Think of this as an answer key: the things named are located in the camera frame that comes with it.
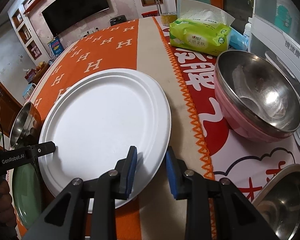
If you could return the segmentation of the person's left hand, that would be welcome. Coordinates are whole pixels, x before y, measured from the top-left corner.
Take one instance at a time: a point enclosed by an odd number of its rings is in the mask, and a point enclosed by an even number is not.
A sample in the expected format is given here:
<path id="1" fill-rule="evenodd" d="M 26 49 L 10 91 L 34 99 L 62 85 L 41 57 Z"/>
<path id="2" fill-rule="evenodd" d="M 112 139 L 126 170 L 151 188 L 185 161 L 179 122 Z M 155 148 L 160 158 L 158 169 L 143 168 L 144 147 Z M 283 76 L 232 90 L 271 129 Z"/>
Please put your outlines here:
<path id="1" fill-rule="evenodd" d="M 17 219 L 8 182 L 0 178 L 0 238 L 17 239 Z"/>

